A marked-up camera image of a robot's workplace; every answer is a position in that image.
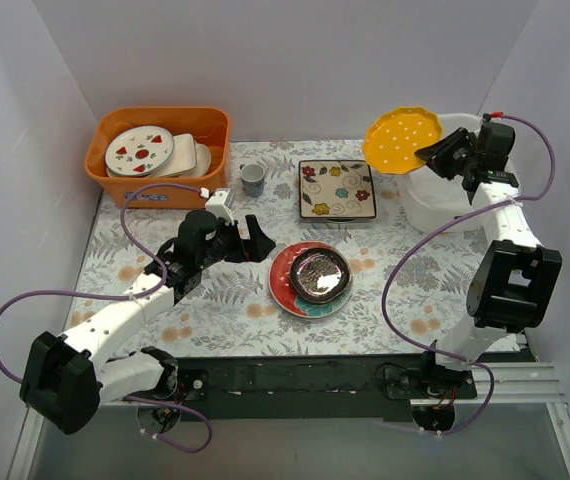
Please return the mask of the dark plate under square plate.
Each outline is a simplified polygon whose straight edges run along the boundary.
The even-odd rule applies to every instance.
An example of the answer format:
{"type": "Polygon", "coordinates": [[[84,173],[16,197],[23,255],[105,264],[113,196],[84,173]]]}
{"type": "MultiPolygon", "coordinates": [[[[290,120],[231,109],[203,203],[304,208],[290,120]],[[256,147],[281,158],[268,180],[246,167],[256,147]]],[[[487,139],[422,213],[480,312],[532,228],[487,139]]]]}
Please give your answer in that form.
{"type": "Polygon", "coordinates": [[[328,224],[352,224],[361,222],[358,218],[328,218],[325,223],[328,224]]]}

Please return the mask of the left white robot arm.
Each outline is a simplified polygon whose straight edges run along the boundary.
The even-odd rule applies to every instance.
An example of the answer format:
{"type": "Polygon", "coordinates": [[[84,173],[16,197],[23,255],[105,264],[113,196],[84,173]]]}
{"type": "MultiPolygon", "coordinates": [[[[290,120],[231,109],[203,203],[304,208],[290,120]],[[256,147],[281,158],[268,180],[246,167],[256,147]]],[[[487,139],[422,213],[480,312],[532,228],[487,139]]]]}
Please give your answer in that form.
{"type": "Polygon", "coordinates": [[[221,261],[260,263],[269,256],[275,241],[255,216],[245,220],[248,238],[241,237],[235,221],[205,210],[188,212],[176,237],[161,245],[124,300],[60,335],[45,332],[34,340],[20,398],[65,434],[83,428],[101,405],[130,394],[154,401],[176,398],[179,364],[172,355],[157,347],[122,358],[113,354],[194,290],[207,268],[221,261]]]}

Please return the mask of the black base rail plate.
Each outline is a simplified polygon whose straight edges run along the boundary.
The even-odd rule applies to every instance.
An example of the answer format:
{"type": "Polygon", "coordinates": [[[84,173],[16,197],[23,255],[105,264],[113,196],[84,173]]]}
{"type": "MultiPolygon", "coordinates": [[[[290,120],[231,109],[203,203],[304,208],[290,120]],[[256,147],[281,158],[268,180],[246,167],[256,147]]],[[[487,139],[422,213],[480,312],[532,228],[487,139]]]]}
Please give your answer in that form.
{"type": "Polygon", "coordinates": [[[477,396],[470,375],[447,392],[420,380],[418,354],[180,358],[177,363],[168,386],[139,395],[176,401],[212,420],[409,422],[413,400],[447,406],[477,396]]]}

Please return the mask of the clear pinkish glass plate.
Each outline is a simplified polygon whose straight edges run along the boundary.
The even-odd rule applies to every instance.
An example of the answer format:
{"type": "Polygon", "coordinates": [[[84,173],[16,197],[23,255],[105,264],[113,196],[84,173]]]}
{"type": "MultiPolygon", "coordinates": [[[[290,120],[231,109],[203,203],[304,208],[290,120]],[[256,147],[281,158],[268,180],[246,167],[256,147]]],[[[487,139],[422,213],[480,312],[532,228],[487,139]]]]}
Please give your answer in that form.
{"type": "Polygon", "coordinates": [[[351,285],[344,257],[333,248],[313,247],[297,255],[289,271],[294,291],[312,304],[327,304],[351,285]]]}

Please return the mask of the white plastic bin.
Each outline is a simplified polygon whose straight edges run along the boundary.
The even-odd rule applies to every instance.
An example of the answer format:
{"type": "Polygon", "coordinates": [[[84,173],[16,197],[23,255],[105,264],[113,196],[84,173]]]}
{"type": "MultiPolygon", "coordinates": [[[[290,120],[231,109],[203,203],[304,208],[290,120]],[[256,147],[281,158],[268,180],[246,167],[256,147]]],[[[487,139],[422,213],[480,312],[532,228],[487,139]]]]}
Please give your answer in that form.
{"type": "MultiPolygon", "coordinates": [[[[469,132],[480,130],[481,117],[467,113],[439,114],[441,140],[459,127],[469,132]]],[[[449,181],[440,178],[428,167],[396,176],[400,200],[409,224],[423,233],[431,233],[473,209],[467,192],[461,187],[460,177],[449,181]]],[[[450,227],[447,233],[482,229],[480,217],[468,219],[450,227]]]]}

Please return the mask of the large red teal plate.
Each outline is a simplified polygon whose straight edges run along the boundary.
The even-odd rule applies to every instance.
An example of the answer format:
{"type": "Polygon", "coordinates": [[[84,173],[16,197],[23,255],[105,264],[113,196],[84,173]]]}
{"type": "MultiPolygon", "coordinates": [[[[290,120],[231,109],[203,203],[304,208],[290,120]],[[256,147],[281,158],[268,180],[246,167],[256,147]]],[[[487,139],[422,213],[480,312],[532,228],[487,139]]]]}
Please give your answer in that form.
{"type": "Polygon", "coordinates": [[[297,255],[313,247],[329,247],[335,249],[322,242],[299,242],[281,250],[275,257],[269,271],[269,288],[277,304],[289,313],[307,320],[327,317],[340,310],[348,301],[352,289],[351,281],[351,285],[344,293],[327,304],[312,304],[304,300],[294,291],[289,278],[292,262],[297,255]]]}

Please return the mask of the small grey white cup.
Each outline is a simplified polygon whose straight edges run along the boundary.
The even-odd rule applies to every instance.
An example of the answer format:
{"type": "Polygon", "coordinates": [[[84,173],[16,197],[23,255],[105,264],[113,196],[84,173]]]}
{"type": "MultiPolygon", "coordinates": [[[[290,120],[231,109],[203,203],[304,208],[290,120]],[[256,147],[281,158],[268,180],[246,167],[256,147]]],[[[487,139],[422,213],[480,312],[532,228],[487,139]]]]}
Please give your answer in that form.
{"type": "Polygon", "coordinates": [[[258,164],[242,164],[240,166],[240,178],[246,195],[251,198],[260,197],[264,191],[265,169],[258,164]]]}

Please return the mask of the orange plastic bin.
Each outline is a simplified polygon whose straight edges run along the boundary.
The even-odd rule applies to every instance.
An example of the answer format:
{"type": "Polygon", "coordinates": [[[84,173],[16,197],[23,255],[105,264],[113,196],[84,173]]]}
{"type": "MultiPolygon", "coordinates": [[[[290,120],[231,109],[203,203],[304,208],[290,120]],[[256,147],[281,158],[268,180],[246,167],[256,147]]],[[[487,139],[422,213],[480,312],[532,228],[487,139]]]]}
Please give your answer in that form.
{"type": "Polygon", "coordinates": [[[178,183],[211,191],[228,185],[231,120],[226,112],[211,106],[129,106],[116,109],[99,122],[88,147],[84,167],[104,193],[121,206],[129,194],[144,188],[132,208],[199,209],[205,199],[197,193],[178,188],[178,183]],[[119,134],[139,126],[155,125],[173,134],[191,134],[195,141],[207,146],[212,163],[207,173],[198,178],[118,178],[107,174],[105,153],[119,134]]]}

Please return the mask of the square floral plate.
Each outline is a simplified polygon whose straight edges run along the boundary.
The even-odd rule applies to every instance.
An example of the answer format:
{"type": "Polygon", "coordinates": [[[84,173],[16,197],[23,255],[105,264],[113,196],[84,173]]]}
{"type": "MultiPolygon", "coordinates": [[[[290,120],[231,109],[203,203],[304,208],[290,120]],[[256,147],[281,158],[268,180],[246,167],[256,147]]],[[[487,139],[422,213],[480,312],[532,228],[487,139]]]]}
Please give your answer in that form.
{"type": "Polygon", "coordinates": [[[299,162],[299,216],[372,220],[377,216],[373,176],[363,160],[302,160],[299,162]]]}

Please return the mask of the cream rectangular plate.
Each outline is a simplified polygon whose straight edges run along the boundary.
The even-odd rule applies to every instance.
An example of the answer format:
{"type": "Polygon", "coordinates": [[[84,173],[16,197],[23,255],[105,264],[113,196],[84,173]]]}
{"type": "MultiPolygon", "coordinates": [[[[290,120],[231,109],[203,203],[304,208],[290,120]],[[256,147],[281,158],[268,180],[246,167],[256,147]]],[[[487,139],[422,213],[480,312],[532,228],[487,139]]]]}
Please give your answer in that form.
{"type": "Polygon", "coordinates": [[[169,159],[154,172],[156,178],[180,176],[197,165],[196,142],[189,133],[175,135],[169,159]]]}

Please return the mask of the yellow dotted scalloped plate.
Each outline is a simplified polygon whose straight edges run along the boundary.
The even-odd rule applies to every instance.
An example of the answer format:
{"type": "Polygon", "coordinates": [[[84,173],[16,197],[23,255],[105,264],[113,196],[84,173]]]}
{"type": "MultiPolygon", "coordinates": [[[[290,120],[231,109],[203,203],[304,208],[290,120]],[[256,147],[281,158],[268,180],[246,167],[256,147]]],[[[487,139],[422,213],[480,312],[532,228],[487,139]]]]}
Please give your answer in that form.
{"type": "Polygon", "coordinates": [[[442,132],[436,113],[422,106],[396,108],[368,128],[362,144],[365,161],[382,174],[413,172],[426,164],[415,152],[439,141],[442,132]]]}

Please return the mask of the round watermelon pattern plate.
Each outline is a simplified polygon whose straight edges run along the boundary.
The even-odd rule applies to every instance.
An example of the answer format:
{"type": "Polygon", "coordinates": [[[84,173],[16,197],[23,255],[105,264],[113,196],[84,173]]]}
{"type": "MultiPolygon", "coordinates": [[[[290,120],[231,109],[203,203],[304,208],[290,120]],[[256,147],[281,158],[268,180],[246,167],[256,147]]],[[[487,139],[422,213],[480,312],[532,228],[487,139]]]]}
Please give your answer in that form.
{"type": "Polygon", "coordinates": [[[158,171],[174,151],[174,137],[165,128],[131,128],[108,145],[104,160],[112,177],[145,177],[158,171]]]}

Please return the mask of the small cream plate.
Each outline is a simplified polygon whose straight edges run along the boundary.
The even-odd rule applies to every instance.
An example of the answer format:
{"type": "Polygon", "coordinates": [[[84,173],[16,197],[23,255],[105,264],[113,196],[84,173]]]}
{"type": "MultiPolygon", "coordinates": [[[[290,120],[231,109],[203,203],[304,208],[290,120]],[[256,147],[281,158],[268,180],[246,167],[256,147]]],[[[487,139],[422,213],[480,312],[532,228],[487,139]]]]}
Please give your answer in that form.
{"type": "Polygon", "coordinates": [[[212,156],[209,148],[197,143],[195,145],[196,164],[191,169],[185,171],[182,176],[186,178],[200,178],[207,174],[211,166],[212,156]]]}

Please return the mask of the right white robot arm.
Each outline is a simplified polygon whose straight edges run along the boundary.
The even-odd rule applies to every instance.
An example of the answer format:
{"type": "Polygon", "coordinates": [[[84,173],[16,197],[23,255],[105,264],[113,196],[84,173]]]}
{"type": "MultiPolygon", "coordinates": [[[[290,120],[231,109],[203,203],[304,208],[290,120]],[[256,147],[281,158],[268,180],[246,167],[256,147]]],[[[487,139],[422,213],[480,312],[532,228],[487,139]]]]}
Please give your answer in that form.
{"type": "Polygon", "coordinates": [[[465,316],[422,355],[416,385],[429,397],[463,387],[473,362],[496,341],[537,327],[558,279],[561,254],[532,233],[517,177],[506,169],[515,140],[511,126],[488,115],[478,132],[458,128],[416,152],[439,177],[461,177],[488,242],[468,288],[465,316]]]}

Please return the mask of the floral patterned table mat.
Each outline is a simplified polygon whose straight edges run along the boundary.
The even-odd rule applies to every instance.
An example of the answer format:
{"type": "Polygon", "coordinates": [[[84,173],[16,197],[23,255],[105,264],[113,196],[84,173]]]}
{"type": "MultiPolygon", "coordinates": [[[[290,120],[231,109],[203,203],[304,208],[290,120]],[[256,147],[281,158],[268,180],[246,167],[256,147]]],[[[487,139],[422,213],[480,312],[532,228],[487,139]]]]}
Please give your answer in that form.
{"type": "Polygon", "coordinates": [[[218,263],[177,307],[157,316],[117,350],[156,346],[178,357],[415,353],[462,317],[469,283],[486,251],[482,231],[446,233],[421,244],[405,217],[396,180],[375,175],[370,222],[304,222],[297,167],[304,159],[358,160],[356,140],[246,142],[230,150],[229,186],[237,218],[255,215],[279,248],[301,241],[334,246],[354,280],[346,305],[320,320],[283,310],[268,285],[270,265],[218,263]],[[242,164],[265,171],[263,194],[245,194],[242,164]]]}

